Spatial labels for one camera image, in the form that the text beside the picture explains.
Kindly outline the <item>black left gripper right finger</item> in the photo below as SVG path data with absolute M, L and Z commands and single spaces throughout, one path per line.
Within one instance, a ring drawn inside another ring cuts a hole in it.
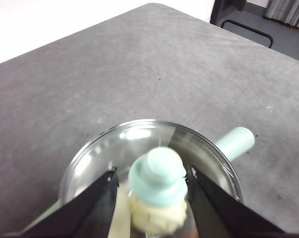
M 230 196 L 195 166 L 187 168 L 188 201 L 200 238 L 294 238 Z

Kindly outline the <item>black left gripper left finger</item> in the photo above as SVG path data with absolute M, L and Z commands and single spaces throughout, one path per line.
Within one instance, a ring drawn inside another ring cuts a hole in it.
M 105 238 L 115 208 L 117 168 L 105 172 L 70 202 L 23 232 L 21 238 Z

